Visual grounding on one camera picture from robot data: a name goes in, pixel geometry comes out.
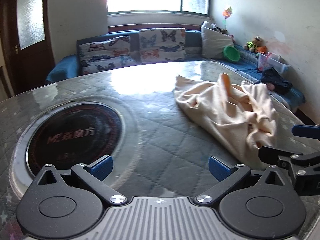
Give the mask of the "cream knit garment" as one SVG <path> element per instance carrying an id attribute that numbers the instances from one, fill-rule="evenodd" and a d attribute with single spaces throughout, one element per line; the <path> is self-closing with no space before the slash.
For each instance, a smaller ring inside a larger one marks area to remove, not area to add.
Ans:
<path id="1" fill-rule="evenodd" d="M 258 151 L 276 145 L 278 115 L 265 84 L 232 84 L 226 73 L 220 73 L 216 82 L 178 75 L 174 98 L 188 118 L 238 161 L 254 170 L 267 167 Z"/>

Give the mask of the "round black induction cooktop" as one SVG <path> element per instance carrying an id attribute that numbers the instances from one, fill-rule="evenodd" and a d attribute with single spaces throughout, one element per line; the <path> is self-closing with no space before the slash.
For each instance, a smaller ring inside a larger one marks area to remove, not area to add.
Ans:
<path id="1" fill-rule="evenodd" d="M 45 164 L 68 170 L 91 164 L 116 149 L 123 131 L 115 109 L 99 103 L 81 103 L 58 111 L 33 133 L 27 147 L 27 165 L 37 175 Z"/>

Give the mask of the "dark clothing pile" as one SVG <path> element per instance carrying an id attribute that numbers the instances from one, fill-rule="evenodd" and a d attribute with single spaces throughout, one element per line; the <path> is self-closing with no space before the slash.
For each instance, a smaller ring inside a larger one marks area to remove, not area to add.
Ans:
<path id="1" fill-rule="evenodd" d="M 273 67 L 264 69 L 260 81 L 267 85 L 268 90 L 278 94 L 286 94 L 293 87 L 292 83 L 284 79 Z"/>

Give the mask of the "clear plastic storage box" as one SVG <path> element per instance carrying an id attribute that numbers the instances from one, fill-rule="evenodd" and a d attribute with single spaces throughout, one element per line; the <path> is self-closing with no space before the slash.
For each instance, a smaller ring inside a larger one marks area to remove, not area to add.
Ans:
<path id="1" fill-rule="evenodd" d="M 280 56 L 276 54 L 262 54 L 257 53 L 258 63 L 257 68 L 259 71 L 263 72 L 267 68 L 273 67 L 279 74 L 286 74 L 291 66 L 279 61 Z"/>

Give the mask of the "orange plush toy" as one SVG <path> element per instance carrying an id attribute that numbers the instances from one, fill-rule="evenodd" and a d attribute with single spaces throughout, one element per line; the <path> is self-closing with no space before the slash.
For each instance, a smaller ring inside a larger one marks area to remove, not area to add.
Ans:
<path id="1" fill-rule="evenodd" d="M 266 54 L 267 53 L 267 47 L 266 46 L 259 46 L 256 49 L 256 53 Z"/>

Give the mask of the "plush toy with green vest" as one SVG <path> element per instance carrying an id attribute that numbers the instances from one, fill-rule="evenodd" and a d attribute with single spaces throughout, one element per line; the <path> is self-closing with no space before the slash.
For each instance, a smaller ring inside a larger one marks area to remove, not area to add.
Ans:
<path id="1" fill-rule="evenodd" d="M 244 45 L 244 50 L 250 51 L 252 53 L 257 53 L 258 48 L 261 47 L 262 44 L 263 40 L 259 36 L 256 36 Z"/>

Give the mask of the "green plastic bowl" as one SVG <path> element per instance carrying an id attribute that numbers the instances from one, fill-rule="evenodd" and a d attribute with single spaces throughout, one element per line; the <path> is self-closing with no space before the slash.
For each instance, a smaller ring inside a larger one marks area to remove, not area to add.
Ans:
<path id="1" fill-rule="evenodd" d="M 225 46 L 223 49 L 223 57 L 225 60 L 232 63 L 236 63 L 241 59 L 240 53 L 235 46 Z"/>

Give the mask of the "left butterfly cushion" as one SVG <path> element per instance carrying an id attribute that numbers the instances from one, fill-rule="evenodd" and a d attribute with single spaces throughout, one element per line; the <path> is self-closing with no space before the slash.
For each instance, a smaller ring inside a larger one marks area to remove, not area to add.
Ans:
<path id="1" fill-rule="evenodd" d="M 106 41 L 79 45 L 79 60 L 83 75 L 137 65 L 130 56 L 130 37 L 118 36 Z"/>

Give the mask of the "butterfly cushion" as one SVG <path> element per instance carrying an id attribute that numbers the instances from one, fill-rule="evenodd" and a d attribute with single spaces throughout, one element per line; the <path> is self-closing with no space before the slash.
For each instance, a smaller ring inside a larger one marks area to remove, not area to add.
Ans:
<path id="1" fill-rule="evenodd" d="M 130 37 L 118 36 L 106 41 L 79 45 L 79 60 L 83 75 L 137 65 L 130 56 Z"/>
<path id="2" fill-rule="evenodd" d="M 184 28 L 153 28 L 139 31 L 141 63 L 184 61 Z"/>

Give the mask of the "blue sofa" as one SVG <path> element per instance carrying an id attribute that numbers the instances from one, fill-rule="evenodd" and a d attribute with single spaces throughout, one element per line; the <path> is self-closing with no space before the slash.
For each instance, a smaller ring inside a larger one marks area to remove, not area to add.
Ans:
<path id="1" fill-rule="evenodd" d="M 271 94 L 293 112 L 305 103 L 304 94 L 285 77 L 289 65 L 240 46 L 234 46 L 239 58 L 229 60 L 224 51 L 232 41 L 223 41 L 221 36 L 215 33 L 214 51 L 208 57 L 202 52 L 209 47 L 202 33 L 183 28 L 123 31 L 78 40 L 76 54 L 64 57 L 48 74 L 46 83 L 138 64 L 215 59 L 253 83 L 273 84 Z"/>

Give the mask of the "plain grey pillow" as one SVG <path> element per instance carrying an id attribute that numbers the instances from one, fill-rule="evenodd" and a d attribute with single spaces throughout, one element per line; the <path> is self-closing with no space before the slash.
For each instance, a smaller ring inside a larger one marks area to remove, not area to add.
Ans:
<path id="1" fill-rule="evenodd" d="M 233 39 L 213 29 L 209 22 L 201 25 L 202 56 L 208 59 L 223 59 L 226 46 L 233 46 Z"/>

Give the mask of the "dark wooden glass door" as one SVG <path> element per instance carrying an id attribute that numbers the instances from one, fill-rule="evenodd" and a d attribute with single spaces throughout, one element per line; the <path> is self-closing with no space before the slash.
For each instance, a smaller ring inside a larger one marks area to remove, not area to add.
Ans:
<path id="1" fill-rule="evenodd" d="M 1 41 L 14 93 L 44 85 L 55 66 L 47 0 L 1 0 Z"/>

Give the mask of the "right butterfly cushion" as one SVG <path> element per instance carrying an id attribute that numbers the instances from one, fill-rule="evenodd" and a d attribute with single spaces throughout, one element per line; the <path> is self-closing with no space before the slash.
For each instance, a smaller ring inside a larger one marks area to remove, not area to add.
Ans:
<path id="1" fill-rule="evenodd" d="M 153 28 L 139 31 L 141 63 L 184 61 L 184 28 Z"/>

